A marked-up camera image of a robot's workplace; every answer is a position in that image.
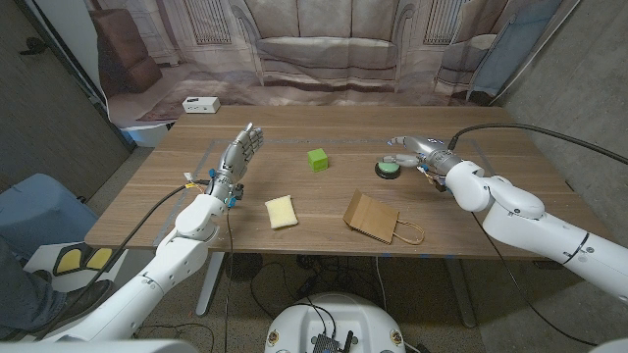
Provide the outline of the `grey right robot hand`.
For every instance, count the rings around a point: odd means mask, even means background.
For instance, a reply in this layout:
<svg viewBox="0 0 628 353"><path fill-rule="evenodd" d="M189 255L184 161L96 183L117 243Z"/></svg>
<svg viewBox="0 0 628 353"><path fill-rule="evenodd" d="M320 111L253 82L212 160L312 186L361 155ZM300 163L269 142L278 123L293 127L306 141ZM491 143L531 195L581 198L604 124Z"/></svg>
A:
<svg viewBox="0 0 628 353"><path fill-rule="evenodd" d="M395 154L384 156L383 163L395 163L401 167L412 168L426 165L429 170L445 176L462 159L446 149L444 143L435 138L422 136L397 136L388 141L388 145L402 145L413 155Z"/></svg>

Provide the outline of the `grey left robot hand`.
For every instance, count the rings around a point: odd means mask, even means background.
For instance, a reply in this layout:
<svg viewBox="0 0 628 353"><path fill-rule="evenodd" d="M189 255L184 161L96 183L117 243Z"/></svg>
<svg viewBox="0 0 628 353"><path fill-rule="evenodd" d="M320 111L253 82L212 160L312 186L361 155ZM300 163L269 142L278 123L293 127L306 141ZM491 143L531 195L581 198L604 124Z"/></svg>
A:
<svg viewBox="0 0 628 353"><path fill-rule="evenodd" d="M230 190L244 177L247 166L262 146L263 131L249 123L221 155L207 194L226 199Z"/></svg>

